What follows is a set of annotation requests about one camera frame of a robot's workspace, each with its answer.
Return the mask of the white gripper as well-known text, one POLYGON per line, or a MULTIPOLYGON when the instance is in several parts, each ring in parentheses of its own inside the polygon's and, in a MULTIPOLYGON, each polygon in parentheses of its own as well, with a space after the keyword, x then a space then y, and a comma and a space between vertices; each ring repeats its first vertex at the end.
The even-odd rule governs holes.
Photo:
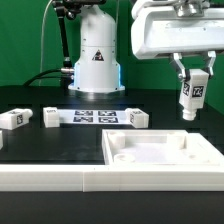
POLYGON ((180 81, 189 75, 182 54, 206 54, 206 72, 214 76, 216 52, 224 51, 224 8, 204 0, 137 0, 133 5, 132 52, 138 59, 168 57, 180 81))

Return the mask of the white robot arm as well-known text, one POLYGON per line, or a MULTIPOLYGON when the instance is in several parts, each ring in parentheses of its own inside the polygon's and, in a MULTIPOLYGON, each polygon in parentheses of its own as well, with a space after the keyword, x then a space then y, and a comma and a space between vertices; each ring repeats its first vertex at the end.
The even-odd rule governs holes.
MULTIPOLYGON (((137 0, 132 8, 132 52, 139 59, 169 57, 183 81, 189 72, 182 56, 205 54, 213 73, 215 54, 224 51, 224 6, 209 0, 137 0)), ((122 90, 116 64, 115 21, 94 3, 81 8, 81 52, 71 90, 109 93, 122 90)))

